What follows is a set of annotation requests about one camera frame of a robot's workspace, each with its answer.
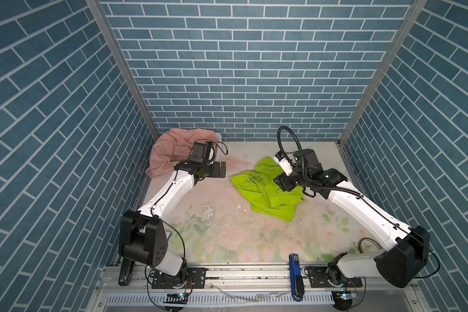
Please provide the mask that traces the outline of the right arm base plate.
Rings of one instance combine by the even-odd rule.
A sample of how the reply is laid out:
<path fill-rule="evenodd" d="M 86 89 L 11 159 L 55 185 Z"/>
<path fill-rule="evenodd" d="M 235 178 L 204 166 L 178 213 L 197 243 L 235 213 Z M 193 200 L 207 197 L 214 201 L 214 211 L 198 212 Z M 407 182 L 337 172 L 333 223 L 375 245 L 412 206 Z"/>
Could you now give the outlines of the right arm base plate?
<path fill-rule="evenodd" d="M 330 274 L 328 266 L 307 266 L 304 268 L 304 275 L 308 277 L 312 288 L 346 288 L 363 287 L 361 278 L 346 279 L 342 275 L 336 276 L 334 273 Z"/>

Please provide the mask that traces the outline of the neon green shorts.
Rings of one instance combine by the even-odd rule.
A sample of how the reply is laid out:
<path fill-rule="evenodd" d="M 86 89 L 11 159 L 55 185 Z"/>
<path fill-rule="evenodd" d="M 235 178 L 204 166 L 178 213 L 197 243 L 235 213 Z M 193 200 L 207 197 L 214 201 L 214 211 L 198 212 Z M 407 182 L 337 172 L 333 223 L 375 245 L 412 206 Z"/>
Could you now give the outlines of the neon green shorts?
<path fill-rule="evenodd" d="M 253 211 L 291 222 L 296 206 L 304 201 L 303 187 L 283 191 L 274 179 L 283 169 L 270 157 L 260 160 L 253 170 L 231 177 L 238 192 L 248 200 Z"/>

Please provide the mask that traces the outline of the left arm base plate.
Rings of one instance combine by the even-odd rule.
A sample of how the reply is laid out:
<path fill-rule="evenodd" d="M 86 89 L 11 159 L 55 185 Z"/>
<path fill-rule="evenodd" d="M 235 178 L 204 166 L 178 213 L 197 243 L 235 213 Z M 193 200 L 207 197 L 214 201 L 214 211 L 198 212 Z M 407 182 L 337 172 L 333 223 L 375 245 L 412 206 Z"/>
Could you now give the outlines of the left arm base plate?
<path fill-rule="evenodd" d="M 181 269 L 178 275 L 171 276 L 162 272 L 153 273 L 151 280 L 152 289 L 178 289 L 187 287 L 203 289 L 205 285 L 207 269 L 205 267 L 189 267 L 187 270 Z"/>

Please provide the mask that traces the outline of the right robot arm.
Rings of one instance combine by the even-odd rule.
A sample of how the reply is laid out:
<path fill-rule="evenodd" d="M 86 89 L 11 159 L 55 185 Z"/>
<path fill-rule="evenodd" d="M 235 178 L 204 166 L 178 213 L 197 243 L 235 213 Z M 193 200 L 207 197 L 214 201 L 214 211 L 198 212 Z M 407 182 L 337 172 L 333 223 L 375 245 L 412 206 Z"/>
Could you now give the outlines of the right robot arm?
<path fill-rule="evenodd" d="M 340 171 L 323 170 L 315 152 L 296 152 L 294 160 L 278 152 L 274 161 L 283 172 L 275 183 L 283 191 L 301 186 L 320 194 L 358 221 L 379 244 L 377 251 L 352 255 L 342 252 L 328 263 L 328 280 L 341 286 L 352 278 L 383 278 L 404 288 L 426 266 L 429 233 L 421 226 L 409 227 L 360 193 Z"/>

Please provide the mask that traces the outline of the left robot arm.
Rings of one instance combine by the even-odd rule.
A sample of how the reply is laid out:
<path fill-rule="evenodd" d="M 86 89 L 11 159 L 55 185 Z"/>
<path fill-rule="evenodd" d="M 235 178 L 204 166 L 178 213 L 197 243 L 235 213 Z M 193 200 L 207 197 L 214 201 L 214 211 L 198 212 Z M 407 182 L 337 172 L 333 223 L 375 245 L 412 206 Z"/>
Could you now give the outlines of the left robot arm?
<path fill-rule="evenodd" d="M 225 162 L 179 162 L 167 184 L 147 204 L 123 214 L 120 220 L 119 255 L 163 274 L 181 278 L 187 269 L 187 261 L 185 256 L 179 257 L 168 249 L 165 217 L 199 181 L 225 177 Z"/>

